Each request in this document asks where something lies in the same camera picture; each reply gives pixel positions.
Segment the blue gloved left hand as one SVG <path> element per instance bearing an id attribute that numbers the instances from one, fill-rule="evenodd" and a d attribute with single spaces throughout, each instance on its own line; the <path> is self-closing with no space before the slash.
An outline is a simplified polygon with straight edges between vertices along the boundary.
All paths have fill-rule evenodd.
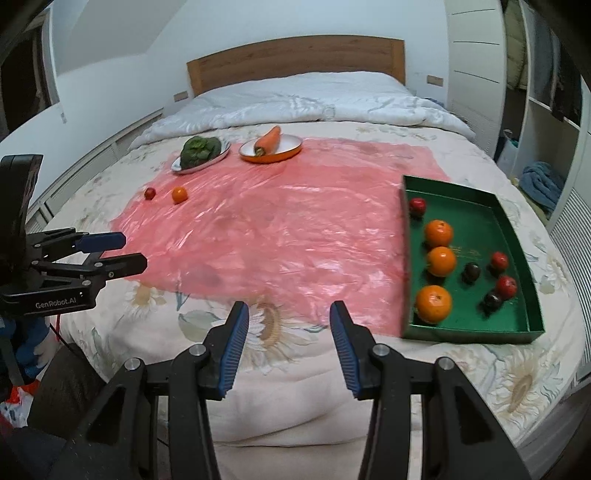
<path id="1" fill-rule="evenodd" d="M 8 376 L 15 386 L 32 383 L 49 365 L 58 349 L 45 317 L 15 322 L 1 319 L 1 342 L 10 352 Z"/>

